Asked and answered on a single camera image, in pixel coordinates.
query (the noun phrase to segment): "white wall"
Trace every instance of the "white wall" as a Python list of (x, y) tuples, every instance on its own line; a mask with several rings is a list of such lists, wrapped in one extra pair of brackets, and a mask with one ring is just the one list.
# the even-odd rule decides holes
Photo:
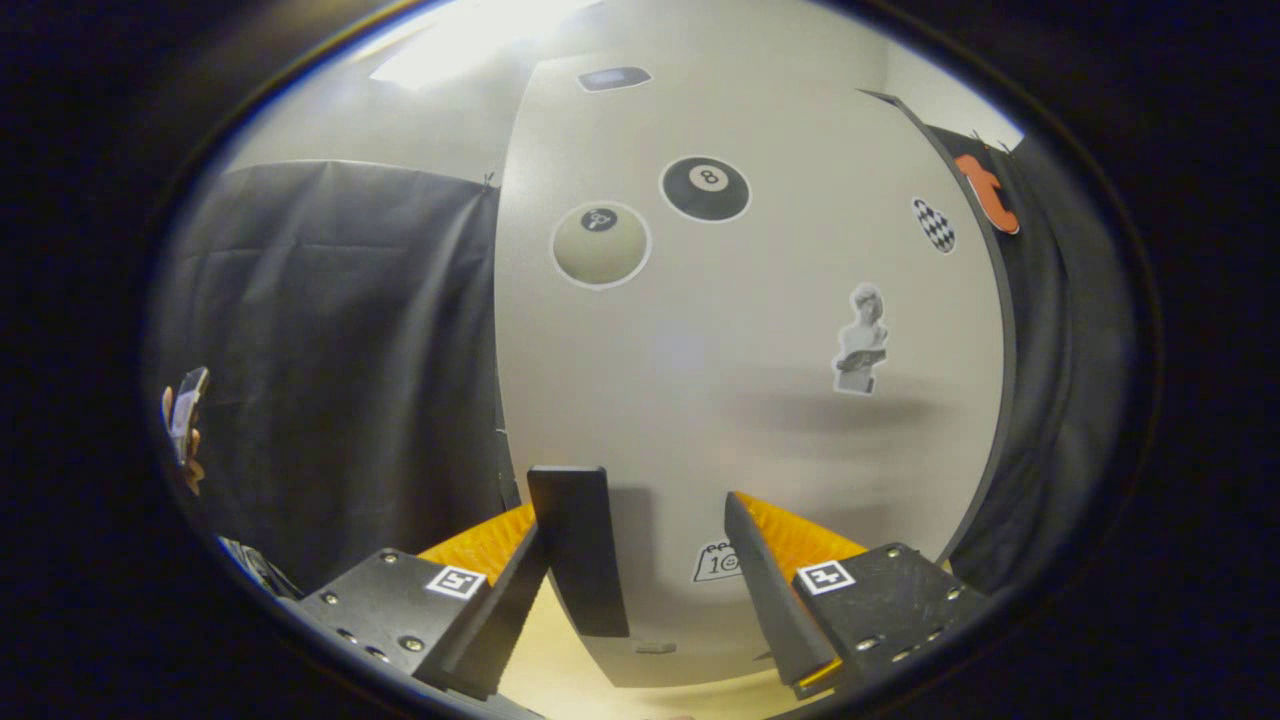
[(884, 92), (896, 95), (924, 123), (960, 135), (978, 132), (993, 146), (1018, 145), (1023, 133), (964, 83), (914, 51), (888, 41)]
[[(494, 172), (500, 184), (532, 67), (628, 47), (685, 56), (704, 72), (748, 85), (756, 63), (795, 68), (796, 82), (810, 78), (827, 88), (833, 79), (879, 88), (886, 77), (884, 40), (800, 0), (605, 0), (543, 37), (508, 44), (474, 69), (420, 90), (369, 78), (398, 49), (335, 60), (262, 111), (242, 133), (227, 169), (338, 159), (472, 181)], [(822, 102), (820, 95), (815, 101)]]

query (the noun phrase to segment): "statue sticker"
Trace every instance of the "statue sticker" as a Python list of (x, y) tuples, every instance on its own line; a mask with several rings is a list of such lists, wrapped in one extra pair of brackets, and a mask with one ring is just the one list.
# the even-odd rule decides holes
[(888, 329), (881, 324), (884, 316), (884, 299), (879, 288), (861, 283), (849, 296), (855, 322), (840, 329), (837, 342), (840, 355), (831, 360), (836, 373), (835, 391), (850, 395), (872, 395), (876, 389), (873, 370), (888, 357), (884, 343)]

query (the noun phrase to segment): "floor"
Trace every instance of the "floor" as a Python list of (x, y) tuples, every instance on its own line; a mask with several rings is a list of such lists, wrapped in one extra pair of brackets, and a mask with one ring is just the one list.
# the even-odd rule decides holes
[(748, 720), (804, 705), (772, 669), (700, 685), (616, 688), (579, 641), (549, 579), (543, 580), (498, 691), (550, 720)]

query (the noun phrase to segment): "orange sticker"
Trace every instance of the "orange sticker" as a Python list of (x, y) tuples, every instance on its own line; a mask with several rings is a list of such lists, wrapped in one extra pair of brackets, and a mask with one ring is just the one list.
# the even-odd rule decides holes
[(1000, 178), (987, 172), (973, 155), (956, 158), (956, 167), (969, 178), (969, 187), (978, 196), (978, 204), (982, 205), (982, 211), (991, 220), (991, 224), (996, 225), (1001, 232), (1009, 234), (1018, 233), (1021, 227), (1018, 223), (1018, 215), (1009, 211), (1005, 204), (1000, 201), (1000, 196), (996, 195), (996, 190), (1002, 187)]

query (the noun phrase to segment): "black curtain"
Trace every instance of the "black curtain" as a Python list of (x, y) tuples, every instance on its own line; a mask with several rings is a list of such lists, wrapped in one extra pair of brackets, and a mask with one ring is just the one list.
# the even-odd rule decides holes
[(1018, 338), (1009, 437), (951, 555), (957, 577), (991, 593), (1059, 550), (1105, 473), (1123, 432), (1133, 306), (1111, 232), (1041, 138), (1006, 151), (931, 131), (954, 158), (972, 155), (1000, 179), (997, 195), (1020, 224), (1016, 234), (992, 225)]
[(307, 593), (500, 512), (498, 191), (296, 161), (221, 176), (197, 202), (161, 278), (147, 392), (159, 411), (164, 386), (210, 369), (192, 498), (210, 528)]

